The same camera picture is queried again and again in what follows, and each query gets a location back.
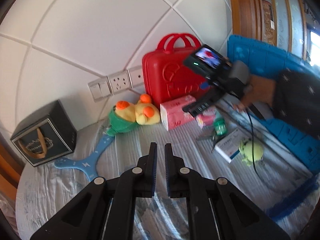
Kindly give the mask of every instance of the gold ribbon handle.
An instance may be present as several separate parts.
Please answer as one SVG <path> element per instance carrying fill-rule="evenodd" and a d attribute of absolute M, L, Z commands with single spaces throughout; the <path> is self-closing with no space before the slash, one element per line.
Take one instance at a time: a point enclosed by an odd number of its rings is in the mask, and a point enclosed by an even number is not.
<path fill-rule="evenodd" d="M 18 143 L 21 147 L 21 149 L 24 151 L 25 154 L 29 155 L 30 157 L 32 158 L 35 158 L 35 159 L 42 159 L 46 156 L 47 154 L 47 145 L 45 144 L 45 141 L 44 141 L 44 137 L 40 131 L 40 128 L 38 127 L 37 128 L 37 133 L 38 133 L 38 138 L 39 138 L 39 141 L 40 141 L 40 144 L 41 144 L 41 147 L 42 147 L 42 153 L 33 153 L 31 151 L 29 151 L 23 144 L 20 140 L 18 140 Z"/>

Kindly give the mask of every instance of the person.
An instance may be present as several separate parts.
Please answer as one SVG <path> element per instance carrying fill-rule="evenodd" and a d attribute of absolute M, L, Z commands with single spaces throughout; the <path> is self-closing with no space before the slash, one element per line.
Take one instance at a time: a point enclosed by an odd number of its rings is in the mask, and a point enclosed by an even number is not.
<path fill-rule="evenodd" d="M 277 80 L 250 76 L 252 89 L 234 109 L 243 111 L 253 102 L 267 103 L 277 119 L 320 140 L 320 79 L 286 69 Z"/>

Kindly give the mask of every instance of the metal bolt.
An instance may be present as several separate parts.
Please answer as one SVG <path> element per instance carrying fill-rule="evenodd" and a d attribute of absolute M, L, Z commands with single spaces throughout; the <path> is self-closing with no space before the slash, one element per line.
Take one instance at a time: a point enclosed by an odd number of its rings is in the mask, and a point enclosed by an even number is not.
<path fill-rule="evenodd" d="M 104 178 L 102 178 L 102 177 L 97 177 L 97 178 L 94 179 L 94 183 L 95 183 L 96 185 L 100 185 L 100 184 L 104 183 Z"/>
<path fill-rule="evenodd" d="M 139 174 L 139 173 L 142 172 L 142 169 L 141 169 L 140 167 L 135 167 L 135 168 L 132 169 L 132 172 L 133 172 L 134 174 Z"/>
<path fill-rule="evenodd" d="M 188 174 L 189 172 L 190 172 L 190 170 L 186 167 L 183 167 L 180 169 L 180 173 L 182 173 L 182 174 Z"/>
<path fill-rule="evenodd" d="M 218 179 L 218 183 L 220 184 L 220 185 L 226 185 L 227 183 L 228 183 L 228 180 L 226 179 L 226 178 L 219 178 Z"/>

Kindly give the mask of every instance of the black gift box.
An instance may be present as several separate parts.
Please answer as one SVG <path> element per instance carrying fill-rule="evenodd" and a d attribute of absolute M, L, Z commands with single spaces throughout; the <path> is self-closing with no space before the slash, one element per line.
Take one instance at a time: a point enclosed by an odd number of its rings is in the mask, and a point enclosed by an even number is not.
<path fill-rule="evenodd" d="M 54 101 L 22 120 L 11 141 L 33 166 L 38 166 L 72 153 L 76 130 L 60 101 Z"/>

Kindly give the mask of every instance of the suitcase handle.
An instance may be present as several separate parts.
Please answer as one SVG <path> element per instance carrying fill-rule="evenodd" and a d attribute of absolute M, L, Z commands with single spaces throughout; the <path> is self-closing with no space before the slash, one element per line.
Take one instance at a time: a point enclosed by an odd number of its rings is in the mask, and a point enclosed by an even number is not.
<path fill-rule="evenodd" d="M 167 36 L 164 36 L 159 42 L 157 49 L 164 49 L 165 42 L 172 36 L 175 38 L 175 36 L 179 36 L 179 33 L 170 33 Z M 182 36 L 181 38 L 183 39 L 186 48 L 192 48 L 190 41 L 185 36 Z"/>
<path fill-rule="evenodd" d="M 186 37 L 190 37 L 192 40 L 193 40 L 193 42 L 195 43 L 195 49 L 196 48 L 199 48 L 200 46 L 201 46 L 201 43 L 200 43 L 200 41 L 198 41 L 198 39 L 195 37 L 195 36 L 193 36 L 192 34 L 190 34 L 190 33 L 180 33 L 179 35 L 176 35 L 176 36 L 174 36 L 170 41 L 169 41 L 169 43 L 168 43 L 168 45 L 167 45 L 167 48 L 165 49 L 165 53 L 167 53 L 167 54 L 170 54 L 170 53 L 173 53 L 173 46 L 174 46 L 174 44 L 175 44 L 175 42 L 177 41 L 177 39 L 179 39 L 179 38 L 182 38 L 183 39 L 183 37 L 186 39 Z"/>
<path fill-rule="evenodd" d="M 42 147 L 42 153 L 39 153 L 39 154 L 36 154 L 36 153 L 33 153 L 31 151 L 29 151 L 21 142 L 21 140 L 18 140 L 18 143 L 21 147 L 21 149 L 24 151 L 25 154 L 29 155 L 30 157 L 32 158 L 35 158 L 35 159 L 42 159 L 46 156 L 47 154 L 47 145 L 45 144 L 45 141 L 44 141 L 44 137 L 40 131 L 40 128 L 38 127 L 37 128 L 37 133 L 38 133 L 38 138 L 39 138 L 39 141 L 40 141 L 40 144 L 41 144 L 41 147 Z"/>

